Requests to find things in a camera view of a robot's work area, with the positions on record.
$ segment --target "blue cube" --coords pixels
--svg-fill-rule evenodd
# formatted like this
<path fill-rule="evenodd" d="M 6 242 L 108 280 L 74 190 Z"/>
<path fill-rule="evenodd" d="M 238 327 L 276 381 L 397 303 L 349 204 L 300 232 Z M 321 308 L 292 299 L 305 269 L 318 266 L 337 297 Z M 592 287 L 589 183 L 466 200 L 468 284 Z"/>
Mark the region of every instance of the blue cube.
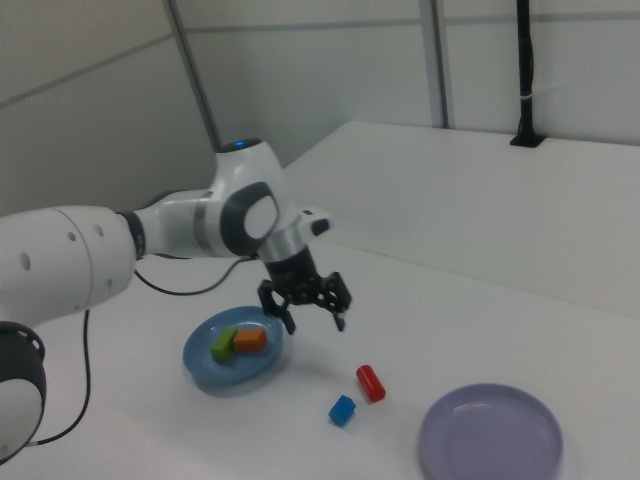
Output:
<path fill-rule="evenodd" d="M 355 409 L 355 402 L 349 397 L 342 395 L 329 412 L 329 418 L 339 427 L 344 427 L 353 416 Z"/>

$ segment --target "white table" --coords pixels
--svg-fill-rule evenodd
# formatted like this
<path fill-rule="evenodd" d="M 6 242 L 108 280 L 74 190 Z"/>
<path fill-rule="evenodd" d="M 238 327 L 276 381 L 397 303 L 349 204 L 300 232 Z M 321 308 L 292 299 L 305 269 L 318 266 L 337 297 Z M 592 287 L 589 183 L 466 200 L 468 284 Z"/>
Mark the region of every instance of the white table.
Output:
<path fill-rule="evenodd" d="M 427 409 L 480 382 L 524 389 L 554 412 L 565 439 L 560 480 L 638 478 L 640 322 L 322 240 L 312 252 L 320 273 L 340 271 L 353 294 L 345 332 L 323 310 L 293 308 L 298 330 L 274 368 L 203 391 L 182 366 L 184 343 L 208 317 L 258 305 L 264 267 L 241 265 L 194 298 L 134 280 L 92 312 L 84 420 L 64 439 L 21 452 L 0 478 L 421 479 Z M 186 290 L 228 265 L 149 258 L 139 269 Z M 65 428 L 82 404 L 81 326 L 78 315 L 37 328 L 50 389 L 37 438 Z M 388 392 L 374 405 L 356 383 L 366 363 Z M 344 429 L 327 417 L 342 394 L 358 405 Z"/>

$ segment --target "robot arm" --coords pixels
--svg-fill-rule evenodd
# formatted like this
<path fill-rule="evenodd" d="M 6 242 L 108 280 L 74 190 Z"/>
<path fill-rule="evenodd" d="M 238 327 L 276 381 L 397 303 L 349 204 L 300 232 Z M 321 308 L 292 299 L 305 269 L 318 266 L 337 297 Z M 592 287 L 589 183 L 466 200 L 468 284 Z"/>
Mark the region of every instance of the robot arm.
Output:
<path fill-rule="evenodd" d="M 0 218 L 0 465 L 27 444 L 44 412 L 44 345 L 29 327 L 122 292 L 144 255 L 257 256 L 271 277 L 258 289 L 267 315 L 291 334 L 289 305 L 316 304 L 344 328 L 351 295 L 338 273 L 317 273 L 307 247 L 329 217 L 297 210 L 265 142 L 227 145 L 217 168 L 209 189 L 137 211 L 74 206 Z"/>

